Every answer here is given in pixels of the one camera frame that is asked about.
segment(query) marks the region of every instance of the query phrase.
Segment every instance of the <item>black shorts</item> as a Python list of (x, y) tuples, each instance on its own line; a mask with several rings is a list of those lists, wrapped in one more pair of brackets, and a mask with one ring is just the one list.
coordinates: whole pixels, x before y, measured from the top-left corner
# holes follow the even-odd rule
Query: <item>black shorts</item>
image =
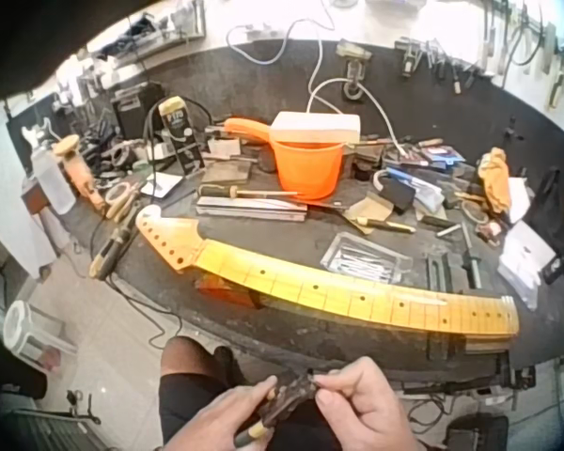
[[(200, 374), (169, 374), (159, 385), (159, 415), (164, 443), (203, 407), (227, 390), (217, 379)], [(336, 450), (340, 444), (313, 400), (301, 404), (275, 428), (268, 450)]]

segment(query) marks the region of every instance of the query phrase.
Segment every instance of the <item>tape roll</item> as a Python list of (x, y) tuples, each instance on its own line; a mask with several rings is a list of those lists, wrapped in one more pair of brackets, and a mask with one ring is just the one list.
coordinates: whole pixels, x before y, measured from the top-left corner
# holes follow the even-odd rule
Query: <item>tape roll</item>
[(132, 190), (132, 186), (130, 185), (129, 181), (122, 181), (115, 186), (112, 186), (109, 191), (106, 192), (106, 196), (104, 197), (104, 201), (108, 205), (113, 205), (120, 199), (122, 196), (127, 196), (130, 191)]

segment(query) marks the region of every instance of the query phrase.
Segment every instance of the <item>person's right hand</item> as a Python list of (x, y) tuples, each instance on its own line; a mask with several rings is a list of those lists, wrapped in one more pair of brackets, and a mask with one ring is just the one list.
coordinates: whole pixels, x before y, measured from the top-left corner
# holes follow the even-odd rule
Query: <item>person's right hand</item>
[(343, 451), (416, 451), (407, 416), (381, 369), (361, 357), (316, 375), (316, 402)]

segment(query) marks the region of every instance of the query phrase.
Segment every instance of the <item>wooden block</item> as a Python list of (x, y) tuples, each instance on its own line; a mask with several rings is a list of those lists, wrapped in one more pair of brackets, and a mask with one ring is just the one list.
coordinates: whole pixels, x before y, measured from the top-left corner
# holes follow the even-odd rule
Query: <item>wooden block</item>
[(358, 115), (281, 111), (270, 127), (270, 139), (280, 143), (358, 143)]

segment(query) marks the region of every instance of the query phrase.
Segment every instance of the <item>orange plastic pitcher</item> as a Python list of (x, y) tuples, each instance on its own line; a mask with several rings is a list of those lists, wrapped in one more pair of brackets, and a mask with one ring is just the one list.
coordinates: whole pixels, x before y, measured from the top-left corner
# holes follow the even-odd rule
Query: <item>orange plastic pitcher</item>
[(226, 132), (254, 136), (274, 150), (280, 185), (296, 191), (305, 200), (321, 199), (337, 187), (342, 163), (342, 143), (279, 143), (270, 139), (270, 126), (251, 119), (233, 117), (224, 123)]

